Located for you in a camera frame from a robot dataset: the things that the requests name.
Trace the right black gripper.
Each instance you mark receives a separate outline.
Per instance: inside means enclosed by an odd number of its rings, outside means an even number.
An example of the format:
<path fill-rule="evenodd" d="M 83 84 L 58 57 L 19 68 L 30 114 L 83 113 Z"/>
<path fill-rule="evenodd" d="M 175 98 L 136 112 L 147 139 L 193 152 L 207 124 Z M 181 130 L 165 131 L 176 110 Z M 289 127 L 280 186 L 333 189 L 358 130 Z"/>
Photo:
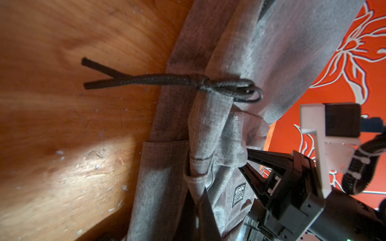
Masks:
<path fill-rule="evenodd" d="M 239 170 L 257 197 L 249 215 L 260 240 L 300 240 L 326 204 L 313 160 L 297 151 L 247 153 L 248 163 Z"/>

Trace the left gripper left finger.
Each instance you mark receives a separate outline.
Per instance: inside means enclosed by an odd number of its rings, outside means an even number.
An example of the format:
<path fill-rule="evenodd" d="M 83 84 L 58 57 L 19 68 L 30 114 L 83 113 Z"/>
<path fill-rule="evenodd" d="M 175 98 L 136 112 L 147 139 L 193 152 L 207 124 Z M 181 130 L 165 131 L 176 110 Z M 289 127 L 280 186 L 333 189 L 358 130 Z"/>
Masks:
<path fill-rule="evenodd" d="M 180 220 L 173 236 L 173 241 L 197 241 L 197 211 L 194 200 L 188 191 L 181 212 Z"/>

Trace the grey student backpack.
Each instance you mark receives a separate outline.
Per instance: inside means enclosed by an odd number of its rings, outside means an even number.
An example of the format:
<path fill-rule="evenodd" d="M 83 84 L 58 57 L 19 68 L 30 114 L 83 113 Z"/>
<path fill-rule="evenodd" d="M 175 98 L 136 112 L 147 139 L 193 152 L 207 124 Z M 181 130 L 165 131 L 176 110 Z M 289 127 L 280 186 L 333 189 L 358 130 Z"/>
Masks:
<path fill-rule="evenodd" d="M 124 240 L 173 241 L 187 192 L 198 211 L 205 189 L 223 241 L 237 240 L 255 198 L 239 170 L 247 148 L 263 148 L 270 125 L 319 76 L 363 4 L 195 1 L 165 74 L 124 74 L 84 58 L 109 76 L 86 89 L 162 87 Z"/>

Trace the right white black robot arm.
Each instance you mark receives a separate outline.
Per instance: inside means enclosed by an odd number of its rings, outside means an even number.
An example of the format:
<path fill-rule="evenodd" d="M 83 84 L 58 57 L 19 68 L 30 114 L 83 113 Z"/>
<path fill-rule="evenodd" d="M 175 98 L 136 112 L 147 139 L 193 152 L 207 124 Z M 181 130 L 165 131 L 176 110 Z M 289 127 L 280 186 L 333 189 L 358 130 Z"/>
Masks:
<path fill-rule="evenodd" d="M 250 164 L 241 173 L 258 198 L 250 217 L 264 241 L 298 241 L 305 233 L 321 241 L 383 241 L 386 238 L 386 204 L 379 210 L 355 199 L 372 181 L 380 156 L 386 150 L 386 130 L 381 119 L 329 116 L 317 121 L 325 137 L 356 138 L 361 132 L 376 137 L 349 148 L 345 157 L 334 157 L 345 143 L 329 142 L 320 149 L 334 163 L 348 161 L 342 188 L 323 195 L 320 164 L 299 152 L 291 154 L 248 150 L 248 160 L 271 168 L 262 177 Z"/>

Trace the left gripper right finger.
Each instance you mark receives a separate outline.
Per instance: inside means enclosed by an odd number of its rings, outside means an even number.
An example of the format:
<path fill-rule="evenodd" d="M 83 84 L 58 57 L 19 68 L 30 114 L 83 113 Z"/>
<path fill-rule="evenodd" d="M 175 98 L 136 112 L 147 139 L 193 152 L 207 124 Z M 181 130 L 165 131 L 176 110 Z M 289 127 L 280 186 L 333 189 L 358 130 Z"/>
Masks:
<path fill-rule="evenodd" d="M 199 241 L 222 241 L 207 190 L 198 201 Z"/>

